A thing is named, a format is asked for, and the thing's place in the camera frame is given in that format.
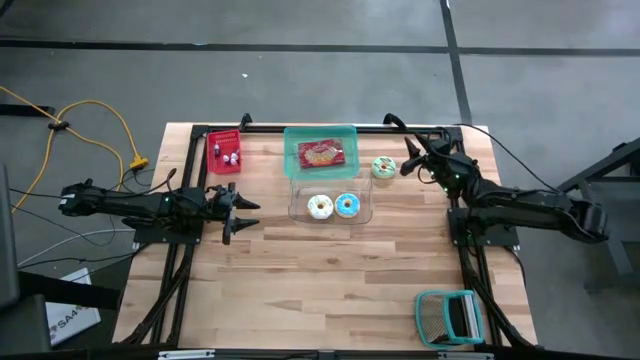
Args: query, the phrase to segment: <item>green frosted donut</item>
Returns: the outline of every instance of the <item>green frosted donut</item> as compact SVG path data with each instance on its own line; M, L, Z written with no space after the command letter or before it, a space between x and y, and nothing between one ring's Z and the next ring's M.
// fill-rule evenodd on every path
M378 179L390 179L396 173L396 163L388 156L380 156L373 160L371 172Z

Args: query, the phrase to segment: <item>teal lid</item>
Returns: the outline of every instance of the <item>teal lid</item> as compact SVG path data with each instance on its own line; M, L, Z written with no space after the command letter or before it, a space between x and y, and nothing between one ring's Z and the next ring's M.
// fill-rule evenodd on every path
M299 146L335 140L342 146L344 164L303 168ZM358 134L355 126L301 126L284 129L284 173L292 180L349 179L358 174Z

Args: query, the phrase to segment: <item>wooden tabletop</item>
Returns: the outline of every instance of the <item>wooden tabletop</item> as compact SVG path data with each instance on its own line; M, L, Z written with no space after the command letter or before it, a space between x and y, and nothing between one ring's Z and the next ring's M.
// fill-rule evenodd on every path
M171 184L180 186L192 125L167 124L154 185L177 168ZM462 131L467 154L478 159L485 178L499 182L490 140L473 129ZM296 223L287 211L283 135L242 134L241 141L242 173L208 174L206 185L235 181L243 197L262 206L237 215L260 224L232 236L230 246L220 243L219 223L205 226L191 270L180 346L425 350L415 326L414 297L424 290L463 288L442 189L421 184L415 173L375 179L375 210L368 224ZM378 156L397 163L407 157L400 135L359 135L358 147L364 172ZM196 176L194 171L192 184ZM166 245L151 245L134 258L114 341L129 335L157 299L166 252ZM535 343L517 262L502 248L487 248L487 260L496 301ZM173 307L172 300L165 336Z

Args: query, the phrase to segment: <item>red box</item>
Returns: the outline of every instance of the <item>red box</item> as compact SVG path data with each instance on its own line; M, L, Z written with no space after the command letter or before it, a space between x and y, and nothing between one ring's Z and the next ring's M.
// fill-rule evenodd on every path
M215 156L214 146L220 147L220 155ZM231 157L233 152L238 154L236 165L227 164L223 157ZM215 174L230 174L242 169L242 154L240 153L240 132L238 130L217 131L207 134L207 170Z
M300 167L335 166L345 163L342 142L338 139L327 139L298 144Z

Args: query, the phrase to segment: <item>gray floor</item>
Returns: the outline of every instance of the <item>gray floor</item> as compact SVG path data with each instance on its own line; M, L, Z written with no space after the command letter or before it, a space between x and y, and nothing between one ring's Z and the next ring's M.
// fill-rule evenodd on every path
M640 5L631 0L450 0L450 6L460 46L640 47ZM189 43L443 46L443 29L435 0L22 0L0 19L0 35L9 37ZM638 58L462 56L461 63L474 124L488 125L552 184L640 134ZM460 119L449 56L439 54L3 48L0 85L56 108L87 98L111 104L152 163L170 121L238 121L244 112L259 122L370 123L387 112L410 123ZM0 102L13 100L0 94ZM80 133L119 149L125 161L131 158L120 124L106 111L81 108L67 119ZM12 185L26 189L43 156L46 122L1 120L0 161L7 163ZM495 149L505 184L539 186ZM110 187L117 182L115 169L110 154L62 133L37 191L55 194L87 177ZM78 231L110 227L104 216L65 218L55 200L31 198L25 209ZM27 214L14 219L20 259L73 235ZM582 288L610 272L606 249L551 232L519 233L540 344L640 356L640 293L588 295ZM43 259L103 257L130 246L130 235L120 234L105 248L76 241ZM33 270L61 276L78 267L65 262ZM113 277L104 281L121 285Z

